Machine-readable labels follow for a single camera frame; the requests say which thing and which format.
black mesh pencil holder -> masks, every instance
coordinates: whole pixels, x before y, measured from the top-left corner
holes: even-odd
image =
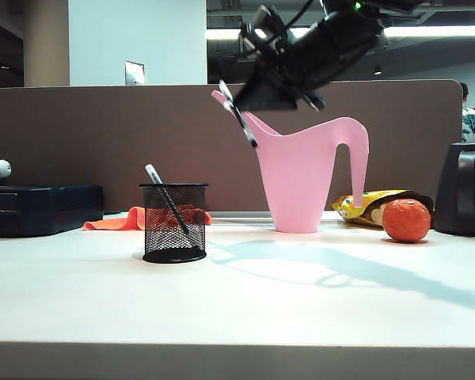
[[[207,184],[141,184],[144,256],[150,263],[184,263],[206,256]]]

pink watering can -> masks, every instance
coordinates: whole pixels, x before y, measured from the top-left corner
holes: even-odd
[[[226,102],[219,91],[211,95],[222,105]],[[281,135],[251,112],[242,116],[257,142],[255,151],[277,231],[318,231],[340,144],[347,144],[350,150],[354,205],[362,205],[369,142],[366,128],[357,120],[340,117]]]

black case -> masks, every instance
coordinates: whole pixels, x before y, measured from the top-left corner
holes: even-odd
[[[73,230],[103,211],[101,186],[0,186],[0,238]]]

white wall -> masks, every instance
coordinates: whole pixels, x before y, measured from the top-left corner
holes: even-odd
[[[434,70],[418,71],[387,79],[454,79],[469,87],[468,106],[475,106],[475,61]]]
[[[146,84],[206,84],[205,0],[69,0],[70,85],[124,85],[124,61]]]

red object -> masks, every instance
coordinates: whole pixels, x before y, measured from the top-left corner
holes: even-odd
[[[419,241],[431,228],[428,209],[415,199],[396,199],[388,202],[382,221],[386,233],[399,241]]]
[[[185,205],[180,205],[178,210],[183,215],[184,220],[192,223],[192,220],[196,218],[196,221],[201,223],[205,222],[206,225],[211,224],[211,215],[202,210],[187,210]],[[160,218],[157,222],[167,222],[169,226],[177,226],[178,222],[172,212],[168,209],[161,209],[161,212],[156,216]],[[97,220],[96,222],[85,222],[83,230],[144,230],[145,224],[145,212],[144,207],[134,206],[127,214],[126,218],[108,218],[103,220]]]

